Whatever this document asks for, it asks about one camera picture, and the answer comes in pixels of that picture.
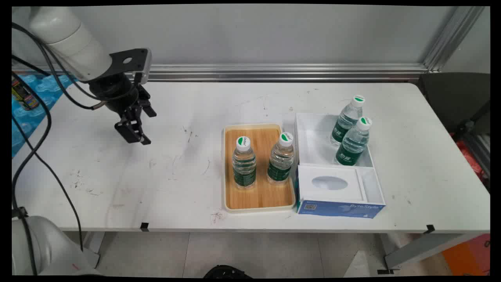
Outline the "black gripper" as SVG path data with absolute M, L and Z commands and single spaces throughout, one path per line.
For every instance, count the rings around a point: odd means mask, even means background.
M 90 82 L 90 91 L 120 116 L 114 127 L 127 143 L 151 144 L 143 132 L 140 116 L 143 111 L 151 118 L 157 113 L 152 108 L 149 92 L 142 85 L 130 81 L 125 74 L 116 74 Z

